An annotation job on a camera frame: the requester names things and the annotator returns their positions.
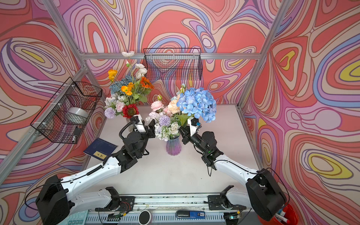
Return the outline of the white poppy stem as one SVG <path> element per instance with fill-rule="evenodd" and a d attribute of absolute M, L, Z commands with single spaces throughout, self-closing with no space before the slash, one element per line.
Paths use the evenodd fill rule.
<path fill-rule="evenodd" d="M 131 59 L 133 56 L 135 56 L 135 52 L 134 51 L 129 51 L 129 52 L 122 52 L 121 53 L 123 57 L 125 57 L 126 59 Z M 136 78 L 137 80 L 141 80 L 143 77 L 145 77 L 145 75 L 147 74 L 148 70 L 147 68 L 141 64 L 141 63 L 136 63 L 134 66 L 129 63 L 129 61 L 126 61 L 126 66 L 131 68 L 132 71 L 132 76 L 134 78 Z"/>

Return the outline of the orange poppy stem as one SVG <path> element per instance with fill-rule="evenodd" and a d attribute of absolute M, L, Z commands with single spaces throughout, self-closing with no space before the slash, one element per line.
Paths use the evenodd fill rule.
<path fill-rule="evenodd" d="M 134 85 L 134 77 L 130 74 L 126 75 L 123 79 L 117 80 L 118 71 L 117 70 L 109 70 L 108 78 L 111 81 L 111 85 L 109 87 L 111 96 L 115 95 L 126 95 L 131 96 L 132 86 Z"/>

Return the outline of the clear ribbed glass vase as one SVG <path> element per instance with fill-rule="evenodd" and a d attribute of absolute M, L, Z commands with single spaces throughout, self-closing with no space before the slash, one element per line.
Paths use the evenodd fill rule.
<path fill-rule="evenodd" d="M 126 124 L 130 123 L 131 122 L 131 119 L 129 118 L 126 118 Z M 134 131 L 134 125 L 133 124 L 130 124 L 128 127 L 127 127 L 127 130 L 129 131 L 129 133 L 133 132 Z"/>

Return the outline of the peach rose stem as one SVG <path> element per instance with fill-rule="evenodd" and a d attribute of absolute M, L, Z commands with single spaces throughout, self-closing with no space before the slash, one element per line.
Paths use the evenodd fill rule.
<path fill-rule="evenodd" d="M 168 104 L 168 106 L 166 106 L 163 110 L 164 115 L 167 116 L 173 116 L 175 114 L 179 114 L 181 112 L 180 108 L 177 106 L 178 103 L 178 98 L 177 97 L 173 97 L 170 101 L 170 103 Z"/>

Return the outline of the blue hydrangea stem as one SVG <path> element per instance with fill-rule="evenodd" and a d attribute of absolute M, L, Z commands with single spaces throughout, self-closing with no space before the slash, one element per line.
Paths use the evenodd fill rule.
<path fill-rule="evenodd" d="M 181 126 L 188 123 L 188 119 L 202 118 L 204 122 L 212 122 L 216 119 L 217 103 L 213 95 L 204 88 L 190 88 L 180 93 L 176 106 L 180 110 L 177 116 Z"/>

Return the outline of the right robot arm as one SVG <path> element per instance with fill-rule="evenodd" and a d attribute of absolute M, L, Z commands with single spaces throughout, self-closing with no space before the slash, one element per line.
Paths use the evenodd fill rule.
<path fill-rule="evenodd" d="M 187 126 L 181 127 L 180 133 L 182 142 L 191 143 L 201 154 L 209 172 L 222 172 L 246 188 L 246 192 L 241 192 L 235 190 L 234 185 L 229 185 L 217 196 L 209 196 L 211 210 L 247 207 L 263 220 L 271 221 L 286 205 L 287 197 L 269 170 L 251 169 L 230 159 L 217 148 L 213 132 L 207 131 L 200 136 L 193 126 Z"/>

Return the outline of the purple blue glass vase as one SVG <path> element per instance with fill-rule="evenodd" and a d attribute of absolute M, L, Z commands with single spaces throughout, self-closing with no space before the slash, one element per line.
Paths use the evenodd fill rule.
<path fill-rule="evenodd" d="M 177 156 L 180 154 L 181 150 L 182 150 L 182 145 L 179 136 L 169 139 L 166 142 L 166 151 L 169 155 Z"/>

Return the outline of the lilac mixed flower bunch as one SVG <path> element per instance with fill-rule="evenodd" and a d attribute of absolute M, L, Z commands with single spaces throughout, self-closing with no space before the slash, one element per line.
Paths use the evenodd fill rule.
<path fill-rule="evenodd" d="M 146 124 L 155 122 L 155 136 L 163 141 L 176 139 L 180 136 L 180 125 L 176 117 L 165 114 L 164 112 L 151 112 L 145 118 Z"/>

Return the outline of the red flower with leaf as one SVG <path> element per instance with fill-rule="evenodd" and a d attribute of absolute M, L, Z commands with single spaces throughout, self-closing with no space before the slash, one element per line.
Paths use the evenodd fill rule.
<path fill-rule="evenodd" d="M 128 106 L 124 106 L 122 109 L 123 117 L 130 119 L 131 117 L 139 114 L 139 110 L 136 104 L 130 104 Z"/>

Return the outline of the pink peony stem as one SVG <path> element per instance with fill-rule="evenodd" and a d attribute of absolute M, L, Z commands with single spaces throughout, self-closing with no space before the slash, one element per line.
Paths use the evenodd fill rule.
<path fill-rule="evenodd" d="M 162 99 L 163 98 L 161 95 L 157 95 L 157 100 L 151 104 L 151 109 L 153 112 L 164 109 L 164 104 L 162 103 Z"/>

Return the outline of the orange sunflower stem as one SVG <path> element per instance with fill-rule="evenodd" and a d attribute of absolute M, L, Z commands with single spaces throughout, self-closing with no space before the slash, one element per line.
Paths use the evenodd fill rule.
<path fill-rule="evenodd" d="M 145 89 L 154 89 L 153 84 L 149 81 L 149 79 L 147 79 L 146 77 L 142 77 L 140 80 L 140 84 L 143 88 Z"/>

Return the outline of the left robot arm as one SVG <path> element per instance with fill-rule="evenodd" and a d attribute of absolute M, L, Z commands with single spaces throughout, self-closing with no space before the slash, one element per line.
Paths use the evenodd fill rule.
<path fill-rule="evenodd" d="M 83 191 L 107 178 L 125 172 L 134 166 L 138 159 L 149 154 L 146 145 L 149 139 L 155 137 L 155 121 L 144 125 L 139 121 L 139 116 L 135 116 L 128 125 L 135 125 L 136 129 L 127 137 L 123 137 L 122 133 L 125 129 L 121 129 L 119 137 L 124 145 L 118 152 L 82 172 L 63 178 L 54 175 L 45 181 L 35 200 L 44 225 L 57 225 L 67 216 L 77 212 L 93 208 L 115 210 L 120 206 L 121 197 L 114 187 L 92 193 L 83 193 Z"/>

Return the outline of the blue rose bunch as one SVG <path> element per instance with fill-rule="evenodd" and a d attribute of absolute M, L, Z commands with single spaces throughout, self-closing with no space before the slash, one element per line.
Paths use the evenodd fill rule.
<path fill-rule="evenodd" d="M 133 77 L 131 75 L 126 75 L 120 81 L 115 81 L 114 83 L 112 83 L 109 87 L 110 93 L 113 95 L 117 92 L 120 92 L 122 86 L 128 86 L 130 82 L 133 82 L 132 78 Z"/>

